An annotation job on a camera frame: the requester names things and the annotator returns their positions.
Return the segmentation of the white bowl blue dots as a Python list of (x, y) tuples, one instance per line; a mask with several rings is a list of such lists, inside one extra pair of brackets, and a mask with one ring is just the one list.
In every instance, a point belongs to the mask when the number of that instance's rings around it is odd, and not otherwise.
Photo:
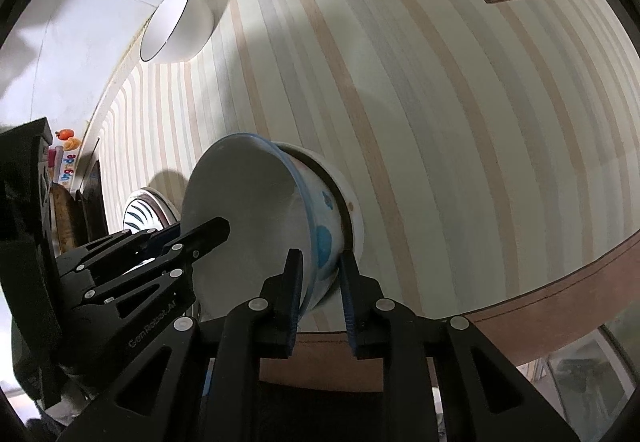
[(344, 222), (326, 183), (276, 143), (252, 133), (215, 142), (191, 173), (181, 226), (228, 221), (228, 240), (194, 262), (196, 299), (207, 318), (221, 317), (259, 294), (282, 272), (290, 249), (303, 255), (300, 314), (329, 292), (345, 247)]

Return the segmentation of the white bowl black rim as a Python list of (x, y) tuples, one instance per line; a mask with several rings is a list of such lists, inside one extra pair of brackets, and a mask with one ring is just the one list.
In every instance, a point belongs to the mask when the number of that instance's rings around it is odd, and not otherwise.
[(205, 0), (162, 0), (140, 44), (144, 63), (178, 63), (195, 57), (214, 29), (214, 15)]

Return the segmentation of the black pan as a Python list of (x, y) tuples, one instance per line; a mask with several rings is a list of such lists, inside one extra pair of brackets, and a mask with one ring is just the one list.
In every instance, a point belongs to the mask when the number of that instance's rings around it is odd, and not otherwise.
[(100, 162), (94, 161), (87, 177), (75, 193), (77, 240), (80, 245), (107, 236), (107, 221), (101, 182)]

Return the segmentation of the white plate blue stripes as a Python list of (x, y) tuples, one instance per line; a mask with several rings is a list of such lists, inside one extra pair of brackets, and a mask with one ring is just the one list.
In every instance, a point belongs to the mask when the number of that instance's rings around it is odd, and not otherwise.
[(142, 188), (129, 195), (122, 215), (122, 228), (132, 233), (160, 231), (179, 220), (177, 208), (162, 193)]

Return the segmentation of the stainless steel wok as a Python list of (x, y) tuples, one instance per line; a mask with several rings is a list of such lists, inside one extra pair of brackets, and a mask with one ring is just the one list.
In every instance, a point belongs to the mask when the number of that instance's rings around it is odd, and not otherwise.
[(65, 254), (79, 246), (79, 225), (75, 201), (70, 192), (58, 183), (51, 184), (50, 199), (58, 250), (61, 254)]

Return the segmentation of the striped table mat with cat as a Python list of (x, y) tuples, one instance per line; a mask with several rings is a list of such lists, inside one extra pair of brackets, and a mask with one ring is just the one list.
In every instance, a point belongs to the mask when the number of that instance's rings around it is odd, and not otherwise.
[(317, 152), (355, 190), (360, 268), (514, 362), (639, 300), (639, 54), (607, 0), (206, 0), (191, 60), (136, 61), (99, 124), (107, 226), (182, 209), (233, 132)]

